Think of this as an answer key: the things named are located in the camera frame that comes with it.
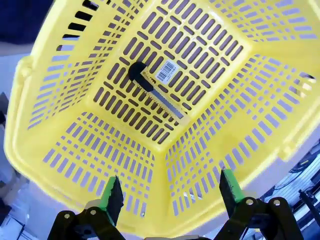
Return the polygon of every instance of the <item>laundry basket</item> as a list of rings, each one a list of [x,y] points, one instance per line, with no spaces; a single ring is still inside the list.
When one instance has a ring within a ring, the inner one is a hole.
[[[223,167],[245,187],[320,123],[319,16],[315,0],[56,0],[16,69],[8,159],[79,212],[117,175],[120,231],[185,234],[225,211]],[[188,121],[129,79],[135,62]]]

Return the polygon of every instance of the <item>screw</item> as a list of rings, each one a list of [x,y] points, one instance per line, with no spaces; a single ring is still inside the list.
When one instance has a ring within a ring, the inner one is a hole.
[[[248,199],[247,201],[245,201],[245,203],[247,205],[252,205],[252,204],[254,204],[254,201],[252,199]]]
[[[280,205],[280,201],[279,200],[274,200],[273,204],[276,205],[276,206],[279,206]]]

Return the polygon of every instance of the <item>green tape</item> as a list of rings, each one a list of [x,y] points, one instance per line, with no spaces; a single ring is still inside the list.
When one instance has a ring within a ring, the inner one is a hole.
[[[106,214],[108,215],[109,221],[113,226],[115,225],[115,223],[111,219],[111,217],[110,217],[110,215],[109,215],[109,213],[107,211],[107,206],[108,206],[108,203],[109,203],[109,197],[111,196],[111,190],[114,188],[115,181],[116,181],[116,177],[115,176],[111,176],[109,178],[109,181],[106,184],[106,187],[105,187],[105,189],[103,191],[100,204],[98,206],[102,211],[106,212]]]
[[[242,199],[245,198],[244,193],[242,192],[239,183],[234,175],[234,173],[232,172],[231,169],[224,169],[223,170],[225,178],[228,182],[228,185],[230,186],[233,198],[235,200],[236,203],[239,203],[242,201]]]

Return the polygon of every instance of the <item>yellow plastic basket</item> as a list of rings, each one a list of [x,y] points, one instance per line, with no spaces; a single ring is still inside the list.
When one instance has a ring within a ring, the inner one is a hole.
[[[225,211],[223,167],[245,187],[320,123],[319,16],[315,0],[56,0],[17,66],[8,159],[77,211],[118,175],[120,231],[185,234]],[[187,121],[129,80],[136,61]]]

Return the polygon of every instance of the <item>white sticker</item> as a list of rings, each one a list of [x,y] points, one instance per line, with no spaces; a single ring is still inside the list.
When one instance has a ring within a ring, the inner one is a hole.
[[[167,60],[161,67],[160,71],[157,72],[155,78],[161,81],[163,84],[168,84],[171,78],[178,71],[178,65],[171,60]]]

